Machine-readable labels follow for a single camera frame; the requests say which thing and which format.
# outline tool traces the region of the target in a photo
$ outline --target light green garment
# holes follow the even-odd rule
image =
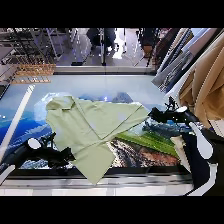
[[[56,132],[59,150],[72,149],[74,165],[93,184],[106,173],[115,156],[105,144],[147,118],[141,104],[55,97],[47,104],[46,122]]]

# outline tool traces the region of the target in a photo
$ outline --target tan jacket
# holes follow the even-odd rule
[[[224,118],[224,33],[187,71],[189,77],[180,91],[181,105],[193,108],[206,126],[208,120]]]

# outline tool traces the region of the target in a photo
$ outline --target beige coat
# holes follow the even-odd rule
[[[180,91],[180,102],[188,105],[200,121],[224,118],[224,33],[187,71],[189,77]]]

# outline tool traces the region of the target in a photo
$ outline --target brown garment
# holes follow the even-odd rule
[[[187,71],[180,91],[181,105],[194,107],[194,114],[206,126],[208,120],[224,118],[224,33]]]

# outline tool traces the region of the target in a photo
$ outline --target green shirt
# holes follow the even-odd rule
[[[72,149],[73,164],[93,184],[106,173],[115,156],[105,144],[147,118],[139,103],[108,103],[55,97],[47,104],[47,123],[56,132],[59,150]]]

